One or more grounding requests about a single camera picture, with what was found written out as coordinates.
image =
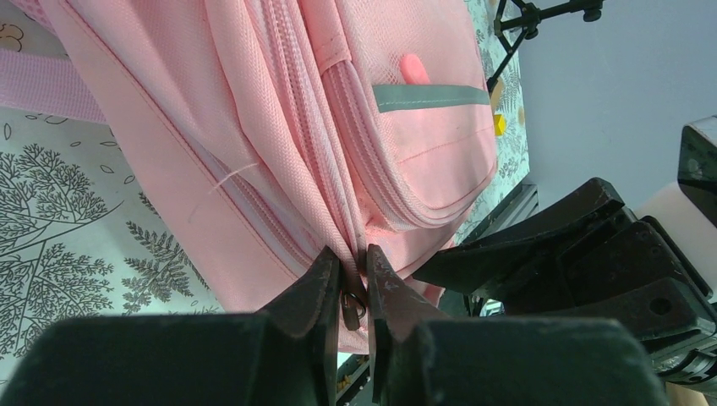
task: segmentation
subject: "screw hole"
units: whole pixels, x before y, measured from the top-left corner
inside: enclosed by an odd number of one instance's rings
[[[658,298],[650,302],[650,311],[656,315],[666,315],[672,310],[672,302],[668,299]]]

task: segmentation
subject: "zipper pull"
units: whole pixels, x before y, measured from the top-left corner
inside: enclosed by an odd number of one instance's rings
[[[361,319],[366,315],[366,305],[355,294],[342,292],[341,311],[343,324],[350,332],[361,327]]]
[[[342,292],[339,302],[343,315],[343,324],[350,332],[355,332],[361,327],[361,319],[366,315],[366,288],[361,277],[351,277],[342,268]]]

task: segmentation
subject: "pink backpack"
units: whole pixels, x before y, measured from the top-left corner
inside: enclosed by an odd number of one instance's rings
[[[462,0],[12,1],[72,63],[2,52],[0,104],[108,123],[226,311],[266,304],[325,245],[340,350],[368,351],[367,244],[437,301],[409,276],[497,167]]]

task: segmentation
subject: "yellow object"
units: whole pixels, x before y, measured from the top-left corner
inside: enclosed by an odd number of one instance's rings
[[[506,120],[502,114],[493,114],[493,126],[495,127],[496,137],[500,137],[506,132]]]

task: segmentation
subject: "patterned tablecloth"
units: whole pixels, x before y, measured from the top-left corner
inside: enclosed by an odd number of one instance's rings
[[[466,5],[491,74],[505,55],[490,23],[495,1]],[[67,57],[56,38],[7,0],[0,0],[0,47]],[[503,78],[500,170],[459,241],[528,173],[517,59]],[[107,126],[0,108],[0,392],[56,320],[219,311]]]

